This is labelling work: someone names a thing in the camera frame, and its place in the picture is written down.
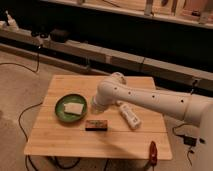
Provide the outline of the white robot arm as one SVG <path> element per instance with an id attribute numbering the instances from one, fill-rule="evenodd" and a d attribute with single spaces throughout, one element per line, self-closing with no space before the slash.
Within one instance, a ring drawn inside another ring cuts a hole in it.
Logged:
<path id="1" fill-rule="evenodd" d="M 213 171 L 213 98 L 174 91 L 133 88 L 115 72 L 97 86 L 92 106 L 105 111 L 116 101 L 145 107 L 199 128 L 192 171 Z"/>

